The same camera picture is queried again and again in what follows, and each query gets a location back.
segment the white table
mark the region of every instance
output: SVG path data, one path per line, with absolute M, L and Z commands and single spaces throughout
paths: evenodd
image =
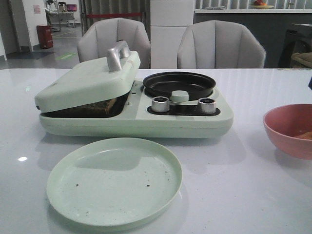
M 49 205 L 46 182 L 71 151 L 100 137 L 55 136 L 39 123 L 34 96 L 67 69 L 0 71 L 0 233 L 88 234 Z M 137 79 L 163 70 L 140 70 Z M 312 162 L 267 138 L 263 115 L 312 103 L 312 70 L 191 70 L 213 77 L 234 111 L 218 139 L 153 138 L 179 158 L 183 184 L 169 209 L 130 234 L 311 234 Z

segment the bowl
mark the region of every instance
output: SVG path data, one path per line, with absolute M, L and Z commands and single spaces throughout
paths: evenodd
M 263 123 L 270 141 L 297 158 L 312 159 L 312 104 L 292 104 L 268 111 Z
M 253 5 L 253 7 L 255 9 L 271 9 L 273 8 L 274 6 L 273 5 Z

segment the mint green appliance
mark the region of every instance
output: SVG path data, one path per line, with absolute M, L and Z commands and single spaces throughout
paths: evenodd
M 135 80 L 140 60 L 137 52 L 128 51 L 127 47 L 125 42 L 119 42 L 107 57 L 76 65 L 36 95 L 40 122 L 46 131 L 63 136 L 187 138 L 214 138 L 228 132 L 233 112 L 216 87 L 208 99 L 214 101 L 217 114 L 171 115 L 148 111 L 155 98 L 144 92 L 141 81 Z M 171 100 L 165 101 L 169 106 L 198 105 L 197 100 L 188 101 L 185 95 L 187 92 L 183 90 L 173 92 Z M 53 115 L 114 98 L 122 107 L 112 116 L 88 116 L 88 111 L 85 117 Z

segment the red trash can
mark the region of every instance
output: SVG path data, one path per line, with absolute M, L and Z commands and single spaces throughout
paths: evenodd
M 37 34 L 41 49 L 53 47 L 52 33 L 50 25 L 37 25 Z

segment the chair backrest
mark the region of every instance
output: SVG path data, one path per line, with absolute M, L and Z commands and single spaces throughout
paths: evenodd
M 115 18 L 94 23 L 78 43 L 79 61 L 84 62 L 107 56 L 107 50 L 118 40 L 125 40 L 141 60 L 140 68 L 149 68 L 151 44 L 144 24 L 140 21 Z
M 178 68 L 263 68 L 265 50 L 242 24 L 218 20 L 188 26 Z

